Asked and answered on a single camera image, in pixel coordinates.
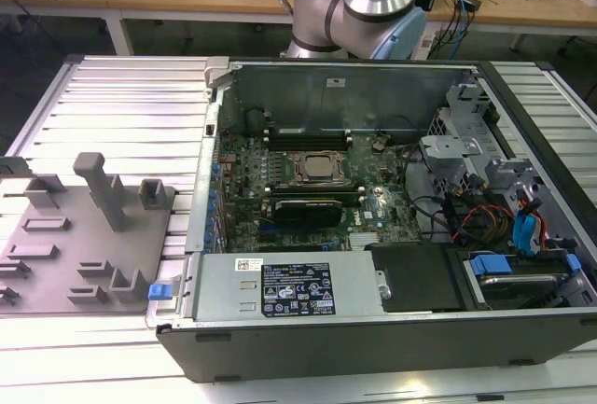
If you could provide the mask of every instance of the blue plastic tab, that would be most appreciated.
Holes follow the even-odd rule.
[[[535,234],[537,225],[536,217],[519,212],[514,220],[512,231],[512,242],[514,246],[523,251],[527,257],[533,257],[535,252],[531,250],[531,240]]]
[[[147,293],[147,298],[155,301],[155,300],[171,300],[172,299],[172,285],[159,285],[154,284],[149,287],[149,292]]]
[[[506,255],[477,255],[470,261],[470,265],[476,276],[512,273]]]
[[[570,269],[572,269],[572,272],[578,272],[582,269],[580,261],[578,260],[576,255],[572,255],[569,253],[568,255],[566,255],[566,260],[568,261],[568,265],[570,266]]]

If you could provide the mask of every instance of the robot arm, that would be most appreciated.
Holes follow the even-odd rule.
[[[424,27],[414,0],[295,0],[286,57],[406,59]]]

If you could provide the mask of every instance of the warning label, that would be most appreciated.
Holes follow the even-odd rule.
[[[261,312],[266,317],[336,313],[329,264],[261,266]]]

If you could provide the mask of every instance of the metal slotted surface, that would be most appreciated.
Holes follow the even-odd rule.
[[[59,101],[57,98],[65,97],[62,90],[66,83],[74,84],[78,82],[76,78],[84,78],[85,82],[90,78],[108,80],[120,83],[120,87],[131,80],[150,78],[181,84],[202,82],[203,64],[204,59],[88,58],[81,66],[73,67],[75,76],[57,87],[56,100],[48,103],[51,108],[48,118],[55,118],[51,115],[69,118],[74,115],[111,118],[116,115],[200,116],[205,104],[201,91],[197,91],[197,101],[193,98],[191,102],[181,102],[180,98],[173,101],[172,97],[163,102],[136,101],[131,91],[126,91],[131,96],[126,101],[107,102],[107,94],[89,95],[85,102]],[[193,159],[199,153],[201,129],[114,127],[95,132],[98,128],[94,127],[87,130],[88,133],[94,131],[92,138],[88,135],[83,140],[80,135],[85,133],[82,132],[78,140],[83,141],[78,141],[75,134],[65,132],[65,128],[42,130],[47,119],[43,117],[41,120],[44,124],[31,131],[31,137],[24,135],[23,141],[17,144],[33,161],[52,163],[56,160],[60,163],[57,166],[68,167],[65,160],[73,160],[79,150],[96,150],[100,146],[115,169],[123,167],[127,160],[154,160],[153,171],[167,166],[170,171],[181,171],[177,174],[157,173],[180,192],[174,201],[159,278],[179,274],[183,269],[187,213],[194,181],[194,171],[182,171],[186,170],[183,167],[185,160]],[[104,125],[108,122],[114,124],[112,120],[105,121]],[[47,132],[51,131],[56,136],[48,139]],[[161,164],[165,160],[174,160],[174,163]],[[138,184],[145,176],[139,169],[149,169],[143,163],[135,165],[134,169],[133,165],[122,168],[130,172],[122,176],[124,183]],[[79,177],[63,175],[62,178],[73,185]],[[2,231],[10,231],[7,222],[18,220],[27,205],[27,200],[22,197],[26,184],[27,181],[22,180],[0,183],[0,240]],[[577,404],[595,401],[596,354],[597,343],[591,342],[534,367],[195,384],[184,377],[182,370],[159,344],[154,331],[146,328],[142,315],[0,319],[0,366],[3,367],[0,368],[0,401],[70,403],[84,397],[88,402],[107,402],[114,396],[134,396],[139,402],[166,402],[173,397],[182,397],[198,404],[464,403],[478,402],[487,395],[496,394],[496,398],[503,395],[511,403],[555,404],[565,401]]]
[[[551,74],[534,63],[493,63],[572,176],[597,204],[597,123]],[[507,124],[498,127],[518,157],[524,149]]]
[[[207,107],[204,66],[205,58],[86,57],[16,155],[66,186],[85,185],[72,169],[83,151],[102,152],[104,170],[120,174],[124,185],[161,178],[178,191],[163,255],[180,258]],[[28,204],[26,183],[0,184],[0,250]]]

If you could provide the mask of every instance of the table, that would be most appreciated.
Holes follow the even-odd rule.
[[[138,185],[142,178],[156,176],[173,186],[177,195],[162,250],[162,279],[179,274],[184,262],[202,135],[200,125],[189,128],[187,117],[204,113],[209,100],[203,94],[204,64],[201,57],[102,56],[66,63],[9,150],[10,155],[26,157],[38,172],[59,172],[66,186],[83,181],[70,168],[79,150],[101,150],[106,172],[122,174],[124,184]],[[500,69],[507,70],[508,63]],[[85,88],[74,88],[81,81]],[[146,119],[133,127],[123,116]],[[163,117],[171,122],[168,129],[162,128]],[[22,195],[26,183],[0,183],[0,251],[27,205]],[[594,401],[595,365],[597,341],[533,367],[195,384],[146,328],[142,315],[0,318],[2,402],[70,403],[83,398],[105,403],[115,396],[134,397],[135,402],[182,398],[198,404],[423,398],[477,402],[479,395],[496,394],[510,403],[555,404],[565,399],[580,404]]]
[[[132,54],[126,19],[291,23],[278,0],[20,0],[35,15],[93,17],[106,21],[118,55]],[[597,10],[579,0],[481,0],[471,30],[512,34],[597,35]],[[22,11],[0,0],[0,12]],[[452,7],[437,0],[414,58],[450,21]]]

